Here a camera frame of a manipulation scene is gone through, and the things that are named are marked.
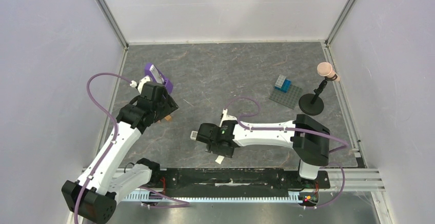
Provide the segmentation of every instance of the black stand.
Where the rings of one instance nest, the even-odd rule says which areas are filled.
[[[319,98],[319,95],[325,89],[328,80],[325,78],[317,89],[314,89],[314,93],[307,93],[299,99],[299,108],[307,115],[318,115],[323,111],[325,107],[323,100]]]

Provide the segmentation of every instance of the round black base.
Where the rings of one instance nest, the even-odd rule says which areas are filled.
[[[311,104],[311,100],[313,97],[314,94],[307,93],[299,99],[299,108],[301,108],[302,112],[307,115],[318,115],[323,111],[323,108],[325,107],[323,104],[323,100],[320,97],[316,99],[314,104]]]

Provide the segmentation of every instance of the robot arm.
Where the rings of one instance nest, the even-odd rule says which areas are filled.
[[[232,157],[234,149],[251,145],[281,146],[294,149],[301,158],[299,175],[314,180],[318,170],[328,165],[329,140],[320,136],[284,130],[249,130],[241,127],[237,118],[227,114],[224,109],[219,126],[203,123],[191,138],[207,144],[207,152]],[[296,120],[283,123],[254,124],[244,123],[254,128],[303,128],[329,134],[329,129],[307,115],[297,115]]]
[[[127,173],[113,180],[116,169],[131,146],[145,132],[145,129],[175,111],[178,106],[163,84],[149,82],[143,78],[137,89],[140,95],[121,108],[116,117],[118,136],[112,141],[114,129],[91,165],[76,182],[67,180],[62,194],[68,208],[74,211],[78,193],[89,178],[90,181],[81,199],[78,214],[95,223],[106,223],[115,211],[117,203],[137,187],[148,183],[153,171],[160,170],[159,164],[145,158],[139,160]],[[97,161],[101,161],[93,176]]]

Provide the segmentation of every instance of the lego brick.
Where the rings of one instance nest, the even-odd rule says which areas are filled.
[[[284,81],[286,80],[285,76],[282,74],[279,75],[278,79],[276,80],[275,86],[277,88],[281,88],[284,84]]]
[[[275,86],[275,89],[280,90],[282,92],[287,92],[288,89],[290,88],[290,85],[291,85],[291,81],[286,79],[281,88]]]
[[[284,105],[294,109],[296,104],[298,104],[299,98],[302,96],[302,88],[295,85],[290,85],[287,92],[282,92],[275,88],[272,89],[269,99],[277,102],[278,104]]]

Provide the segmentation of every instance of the cable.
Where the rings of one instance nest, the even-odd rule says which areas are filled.
[[[147,191],[149,191],[149,192],[152,192],[152,193],[154,193],[155,195],[158,195],[158,196],[160,196],[160,197],[163,197],[163,198],[166,198],[166,199],[169,199],[169,200],[172,200],[172,201],[175,201],[175,202],[181,203],[180,205],[167,205],[167,206],[152,206],[152,205],[148,205],[148,207],[150,207],[150,208],[153,208],[153,209],[172,209],[172,208],[182,208],[182,207],[187,207],[187,206],[190,205],[189,202],[182,201],[182,200],[178,200],[178,199],[175,199],[175,198],[172,198],[172,197],[168,197],[168,196],[166,196],[166,195],[163,195],[163,194],[160,193],[160,192],[156,192],[155,190],[153,190],[153,189],[151,189],[151,188],[144,187],[144,186],[141,186],[141,187],[139,187],[139,188],[140,188],[140,189],[147,190]]]
[[[86,83],[86,91],[88,92],[88,96],[89,98],[92,100],[92,102],[100,109],[102,110],[109,118],[110,120],[113,122],[113,128],[114,128],[114,133],[113,133],[113,139],[112,141],[116,141],[116,137],[118,136],[118,124],[116,122],[115,117],[113,117],[110,112],[108,110],[106,110],[103,106],[101,106],[96,100],[95,98],[92,96],[91,90],[90,90],[90,84],[92,82],[93,79],[95,79],[98,76],[101,75],[111,75],[111,76],[115,76],[118,78],[121,78],[129,83],[132,83],[131,80],[120,76],[118,74],[114,74],[114,73],[99,73],[96,75],[93,75],[92,77],[89,78],[88,82]],[[77,196],[77,201],[75,202],[75,206],[74,206],[74,223],[78,224],[78,208],[80,206],[80,202],[82,201],[82,197],[83,197],[83,193],[85,192],[86,187],[89,184],[90,181],[90,177],[92,177],[94,175],[94,173],[96,172],[98,166],[101,164],[101,162],[103,161],[104,157],[106,157],[107,153],[109,153],[110,149],[112,148],[113,143],[109,143],[109,145],[107,146],[106,150],[103,152],[103,154],[101,155],[101,157],[98,159],[98,161],[95,163],[95,166],[92,168],[91,172],[89,173],[89,176],[86,177],[86,181],[83,184],[82,188],[80,189],[78,196]]]
[[[164,177],[162,177],[160,179],[160,181],[163,182],[163,191],[162,191],[162,193],[166,194],[166,179]]]
[[[302,188],[300,190],[291,190],[291,189],[288,189],[289,192],[302,192],[303,190],[305,190],[305,188]]]
[[[239,115],[239,116],[237,117],[237,123],[238,123],[242,128],[244,128],[244,129],[249,129],[249,130],[263,130],[263,131],[281,131],[281,130],[284,130],[284,129],[285,129],[285,131],[296,131],[296,132],[302,132],[302,133],[310,133],[310,134],[313,134],[313,135],[317,135],[317,136],[321,136],[321,137],[324,137],[324,138],[328,138],[328,139],[335,140],[335,141],[340,142],[340,143],[342,144],[342,146],[330,150],[329,153],[332,153],[332,152],[335,152],[335,151],[339,151],[339,150],[341,150],[341,149],[345,149],[345,148],[348,148],[348,147],[349,147],[349,143],[346,142],[345,140],[342,140],[342,139],[336,138],[336,137],[331,136],[331,135],[329,135],[329,134],[324,134],[324,133],[320,133],[320,132],[316,132],[316,131],[312,131],[312,130],[308,130],[308,129],[301,129],[301,128],[283,128],[283,127],[275,127],[275,128],[266,128],[266,127],[249,127],[249,126],[247,126],[247,125],[245,125],[245,124],[243,124],[243,123],[241,122],[241,118],[243,118],[243,117],[253,117],[253,116],[258,115],[258,114],[260,113],[260,104],[259,104],[257,101],[255,101],[254,99],[249,98],[249,97],[237,97],[237,98],[234,98],[233,100],[231,100],[231,101],[227,104],[227,106],[225,106],[225,109],[228,109],[228,107],[229,107],[233,102],[235,102],[236,100],[239,100],[239,99],[247,99],[247,100],[250,100],[250,101],[254,102],[254,103],[257,105],[257,108],[258,108],[258,109],[257,109],[257,113],[242,114],[242,115]],[[342,186],[341,186],[341,188],[340,188],[340,191],[338,192],[338,194],[337,194],[333,199],[331,199],[330,201],[328,201],[328,202],[326,202],[326,203],[323,203],[323,204],[321,204],[321,205],[319,205],[319,206],[315,206],[315,207],[305,207],[305,208],[309,208],[309,209],[317,209],[317,208],[321,208],[321,207],[324,207],[324,206],[328,206],[328,205],[330,205],[331,203],[335,202],[335,201],[338,199],[338,197],[341,196],[341,194],[343,193],[344,184],[345,184],[345,181],[346,181],[346,178],[345,178],[345,175],[344,175],[344,169],[343,169],[343,167],[342,167],[341,165],[337,164],[336,162],[330,162],[329,164],[337,165],[337,166],[341,169],[341,172],[342,172],[342,174],[343,174],[343,184],[342,184]]]
[[[134,163],[132,163],[132,162],[127,163],[127,165],[125,165],[125,167],[124,167],[124,174],[125,174],[125,170],[127,169],[127,166],[128,166],[129,164],[133,165],[133,167],[134,167]]]
[[[311,201],[310,199],[307,199],[307,201],[310,202],[310,203],[312,203],[312,204],[317,205],[317,202],[313,202],[313,201]]]
[[[235,102],[236,100],[239,100],[239,99],[247,99],[247,100],[250,100],[250,101],[254,102],[254,103],[257,105],[257,108],[258,108],[258,109],[257,109],[257,113],[241,114],[241,115],[239,115],[239,116],[237,117],[237,123],[238,123],[242,128],[244,128],[244,129],[248,129],[248,130],[260,130],[260,131],[282,131],[282,130],[285,129],[285,131],[295,131],[295,132],[302,132],[302,133],[309,133],[309,134],[317,135],[317,136],[320,136],[320,137],[324,137],[324,138],[328,138],[328,139],[335,140],[335,141],[337,141],[337,142],[339,142],[339,143],[342,144],[342,146],[330,150],[329,153],[332,153],[332,152],[335,152],[335,151],[339,151],[339,150],[341,150],[341,149],[345,149],[345,148],[348,148],[348,147],[349,147],[349,143],[346,142],[345,140],[342,140],[342,139],[340,139],[340,138],[337,138],[337,137],[331,136],[331,135],[329,135],[329,134],[325,134],[325,133],[321,133],[321,132],[317,132],[317,131],[312,131],[312,130],[308,130],[308,129],[302,129],[302,128],[283,128],[283,127],[274,127],[274,128],[270,128],[270,127],[269,127],[269,128],[267,128],[267,127],[249,127],[249,126],[243,124],[242,121],[241,121],[241,119],[244,118],[244,117],[253,117],[253,116],[258,115],[258,114],[260,113],[260,109],[261,109],[261,108],[260,108],[260,104],[259,104],[257,101],[255,101],[254,99],[249,98],[249,97],[237,97],[237,98],[231,100],[231,101],[230,101],[230,102],[225,106],[225,109],[228,109],[228,107],[229,107],[233,102]]]
[[[319,183],[316,181],[314,194],[316,195],[318,192],[319,192]]]
[[[334,165],[338,166],[338,167],[341,169],[341,173],[342,173],[342,175],[343,175],[343,183],[342,183],[342,185],[341,185],[340,191],[337,193],[337,195],[336,195],[334,198],[332,198],[330,201],[328,201],[328,202],[326,202],[326,203],[323,203],[323,204],[318,205],[318,206],[315,206],[315,207],[307,207],[307,206],[305,206],[305,208],[308,208],[308,209],[312,209],[312,210],[313,210],[313,209],[318,209],[318,208],[321,208],[321,207],[328,206],[328,205],[330,205],[331,203],[335,202],[335,201],[338,199],[338,197],[340,197],[340,195],[343,193],[343,190],[344,190],[344,184],[345,184],[345,182],[346,182],[346,177],[344,176],[344,169],[343,169],[343,167],[342,167],[341,165],[339,165],[339,164],[336,163],[336,162],[330,162],[329,164],[334,164]]]
[[[130,100],[129,104],[134,105],[135,102],[139,99],[140,95],[134,97],[132,100]]]
[[[320,202],[320,194],[317,192],[317,203]]]

